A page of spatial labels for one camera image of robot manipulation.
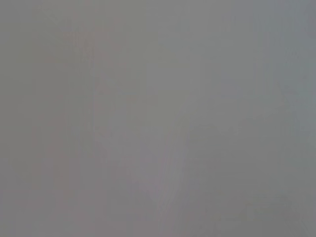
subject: gray wall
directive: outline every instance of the gray wall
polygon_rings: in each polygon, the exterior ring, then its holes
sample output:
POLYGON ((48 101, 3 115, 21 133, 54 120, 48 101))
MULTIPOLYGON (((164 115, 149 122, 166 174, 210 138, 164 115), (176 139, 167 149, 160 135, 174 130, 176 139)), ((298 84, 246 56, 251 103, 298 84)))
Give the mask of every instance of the gray wall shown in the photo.
POLYGON ((314 0, 0 13, 1 235, 315 235, 314 0))

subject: gray surface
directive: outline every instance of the gray surface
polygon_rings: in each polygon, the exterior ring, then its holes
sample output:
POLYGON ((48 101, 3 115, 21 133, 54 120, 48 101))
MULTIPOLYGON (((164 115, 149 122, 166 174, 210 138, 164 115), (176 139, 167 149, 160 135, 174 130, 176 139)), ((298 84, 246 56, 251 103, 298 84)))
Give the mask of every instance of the gray surface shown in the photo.
POLYGON ((315 236, 315 18, 1 2, 0 236, 315 236))

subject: blurry background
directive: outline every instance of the blurry background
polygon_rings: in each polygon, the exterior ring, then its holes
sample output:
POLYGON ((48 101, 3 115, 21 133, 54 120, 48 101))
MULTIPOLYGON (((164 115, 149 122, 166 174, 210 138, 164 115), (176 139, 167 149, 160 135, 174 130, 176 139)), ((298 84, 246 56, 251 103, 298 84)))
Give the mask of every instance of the blurry background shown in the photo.
POLYGON ((315 235, 314 0, 0 13, 0 234, 315 235))

